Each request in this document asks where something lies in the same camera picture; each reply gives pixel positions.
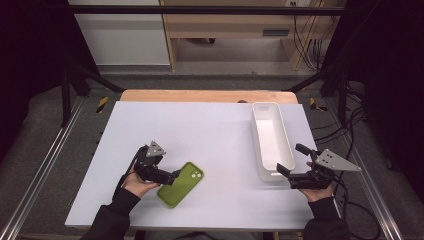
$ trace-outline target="wire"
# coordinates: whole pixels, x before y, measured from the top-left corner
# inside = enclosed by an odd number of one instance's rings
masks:
[[[381,235],[381,228],[380,228],[380,225],[378,224],[378,220],[375,217],[375,215],[369,209],[367,209],[366,207],[364,207],[364,206],[362,206],[362,205],[360,205],[358,203],[350,202],[350,201],[348,201],[347,203],[350,204],[350,205],[356,206],[356,207],[364,210],[366,213],[368,213],[372,217],[372,219],[374,220],[374,222],[375,222],[375,224],[377,226],[377,234],[373,238],[362,238],[362,237],[359,237],[358,235],[354,234],[353,232],[350,232],[350,234],[353,237],[355,237],[355,238],[357,238],[359,240],[375,240],[375,239],[378,239],[380,237],[380,235]]]
[[[333,125],[335,125],[335,124],[337,124],[337,123],[340,123],[340,121],[333,122],[332,124],[329,124],[329,125],[327,125],[327,126],[323,126],[323,127],[315,127],[315,128],[311,128],[311,131],[319,130],[319,129],[325,129],[325,128],[331,127],[331,126],[333,126]]]
[[[294,16],[293,16],[293,20],[294,20],[294,34],[293,34],[294,46],[296,47],[297,51],[299,52],[300,56],[302,57],[303,61],[304,61],[304,62],[305,62],[305,64],[306,64],[306,66],[308,66],[310,69],[315,70],[315,68],[314,68],[313,66],[311,66],[311,65],[308,63],[308,61],[305,59],[305,56],[304,56],[305,48],[303,47],[302,42],[301,42],[300,37],[299,37],[299,33],[297,32],[297,21],[296,21],[296,19],[297,19],[297,16],[296,16],[296,15],[294,15]],[[302,47],[302,51],[300,51],[299,47],[297,46],[296,36],[297,36],[297,38],[299,39],[300,46]]]
[[[355,122],[353,123],[353,125],[356,125],[358,122],[360,122],[361,120],[362,120],[363,118],[362,117],[360,117],[360,118],[358,118],[358,119],[355,119]],[[344,131],[342,134],[340,134],[340,135],[337,135],[336,137],[334,137],[334,138],[331,138],[330,140],[328,140],[328,141],[325,141],[325,142],[321,142],[321,143],[317,143],[317,145],[319,145],[319,144],[324,144],[324,143],[327,143],[327,142],[330,142],[330,141],[333,141],[334,139],[336,139],[336,138],[338,138],[338,137],[340,137],[340,136],[343,136],[343,135],[345,135],[349,130],[350,130],[350,128],[351,127],[349,127],[348,129],[346,129],[346,131]],[[329,138],[329,137],[331,137],[331,136],[333,136],[333,135],[335,135],[336,133],[338,133],[340,130],[342,130],[343,129],[343,127],[339,127],[337,130],[335,130],[334,132],[332,132],[332,133],[330,133],[330,134],[328,134],[328,135],[326,135],[326,136],[324,136],[324,137],[320,137],[320,138],[317,138],[317,139],[314,139],[314,141],[320,141],[320,140],[324,140],[324,139],[326,139],[326,138]]]

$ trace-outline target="green phone case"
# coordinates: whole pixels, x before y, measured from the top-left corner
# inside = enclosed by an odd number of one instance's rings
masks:
[[[187,162],[172,186],[164,185],[158,190],[157,195],[168,207],[174,208],[202,178],[203,171],[192,162]]]

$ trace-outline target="aluminum rail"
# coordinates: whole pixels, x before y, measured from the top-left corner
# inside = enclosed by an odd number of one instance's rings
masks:
[[[212,15],[297,15],[358,16],[361,9],[344,7],[245,7],[245,6],[122,6],[122,5],[46,5],[44,10],[74,14],[212,14]]]
[[[54,163],[56,162],[56,159],[59,156],[60,151],[62,150],[62,147],[65,144],[66,139],[68,138],[69,133],[71,132],[81,112],[85,100],[86,98],[84,97],[77,98],[73,107],[71,119],[69,120],[66,126],[60,129],[59,133],[57,134],[56,139],[51,145],[46,157],[44,158],[40,168],[38,169],[38,172],[35,174],[24,197],[22,198],[18,207],[15,209],[15,212],[13,213],[12,217],[9,219],[8,223],[0,233],[1,240],[14,240],[18,236],[19,230],[24,224],[26,217],[28,216]]]

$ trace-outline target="white plastic tray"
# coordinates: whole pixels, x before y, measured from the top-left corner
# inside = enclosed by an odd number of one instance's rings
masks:
[[[295,161],[277,103],[257,102],[252,105],[252,132],[259,177],[263,181],[283,181],[277,163],[293,170]]]

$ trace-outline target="table surface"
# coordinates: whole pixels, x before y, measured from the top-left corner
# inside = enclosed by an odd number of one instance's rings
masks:
[[[161,90],[147,92],[163,98]],[[178,98],[180,101],[187,97],[187,91],[165,92],[175,96],[182,94]],[[205,94],[200,93],[206,93],[189,92],[202,97]],[[225,96],[234,93],[218,92],[218,95],[226,93]],[[252,99],[245,95],[250,92],[240,95],[241,92],[231,101],[240,100],[239,96],[243,96],[243,100]],[[290,103],[293,99],[296,101],[294,94],[271,93],[275,94],[274,98],[283,96],[289,98]],[[124,93],[122,99],[128,99],[128,94]],[[308,169],[305,162],[309,158],[294,150],[297,142],[315,148],[305,113],[299,104],[282,104],[280,109],[296,161],[293,172],[305,172]],[[305,197],[291,190],[286,181],[263,182],[258,176],[251,115],[251,104],[156,102],[154,98],[144,103],[117,102],[65,224],[89,227],[98,207],[110,203],[113,190],[137,149],[155,140],[167,151],[160,163],[161,169],[173,171],[191,161],[205,175],[174,209],[167,208],[157,198],[157,190],[147,193],[131,212],[133,228],[303,229],[312,218]]]

